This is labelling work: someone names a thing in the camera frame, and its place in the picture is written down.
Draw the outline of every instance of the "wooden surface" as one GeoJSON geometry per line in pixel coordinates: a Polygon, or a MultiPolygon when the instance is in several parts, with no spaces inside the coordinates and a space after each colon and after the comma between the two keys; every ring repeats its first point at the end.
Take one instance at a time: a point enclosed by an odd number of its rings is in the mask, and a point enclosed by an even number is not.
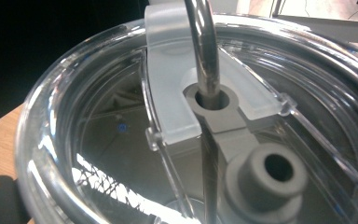
{"type": "Polygon", "coordinates": [[[14,170],[14,137],[22,105],[0,119],[0,175],[16,178],[14,170]]]}

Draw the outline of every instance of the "blue dot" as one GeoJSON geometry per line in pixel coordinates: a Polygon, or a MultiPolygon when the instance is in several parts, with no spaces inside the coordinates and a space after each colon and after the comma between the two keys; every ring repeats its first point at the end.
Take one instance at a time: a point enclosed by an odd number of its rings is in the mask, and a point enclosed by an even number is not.
{"type": "Polygon", "coordinates": [[[119,123],[117,129],[120,133],[125,133],[127,131],[127,124],[119,123]]]}

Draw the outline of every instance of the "gray grommet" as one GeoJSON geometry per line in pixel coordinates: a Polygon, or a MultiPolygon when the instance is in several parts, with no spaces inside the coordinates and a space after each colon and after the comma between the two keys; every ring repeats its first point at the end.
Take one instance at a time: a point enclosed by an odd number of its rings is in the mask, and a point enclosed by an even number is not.
{"type": "Polygon", "coordinates": [[[308,183],[301,159],[286,147],[262,144],[240,154],[226,170],[227,200],[242,217],[256,223],[293,221],[308,183]]]}

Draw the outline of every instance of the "black object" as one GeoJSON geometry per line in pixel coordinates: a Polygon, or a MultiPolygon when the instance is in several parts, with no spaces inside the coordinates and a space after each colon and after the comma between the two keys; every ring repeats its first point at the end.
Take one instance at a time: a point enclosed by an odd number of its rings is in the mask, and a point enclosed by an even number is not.
{"type": "Polygon", "coordinates": [[[17,187],[10,176],[0,175],[0,224],[20,224],[30,220],[17,187]]]}
{"type": "Polygon", "coordinates": [[[0,1],[0,118],[66,51],[144,16],[147,0],[0,1]]]}

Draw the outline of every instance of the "hole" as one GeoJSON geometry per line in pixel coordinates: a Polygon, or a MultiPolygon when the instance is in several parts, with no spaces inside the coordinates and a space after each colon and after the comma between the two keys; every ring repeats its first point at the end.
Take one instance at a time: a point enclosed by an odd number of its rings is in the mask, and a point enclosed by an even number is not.
{"type": "MultiPolygon", "coordinates": [[[[206,109],[204,107],[204,104],[202,103],[201,94],[198,91],[196,93],[196,101],[202,108],[206,109]]],[[[221,109],[224,109],[226,106],[228,106],[228,104],[229,104],[228,95],[225,92],[220,91],[219,92],[219,105],[217,106],[216,109],[210,109],[210,110],[221,110],[221,109]]]]}
{"type": "Polygon", "coordinates": [[[267,173],[275,180],[285,182],[293,177],[293,167],[283,156],[272,154],[264,161],[267,173]]]}

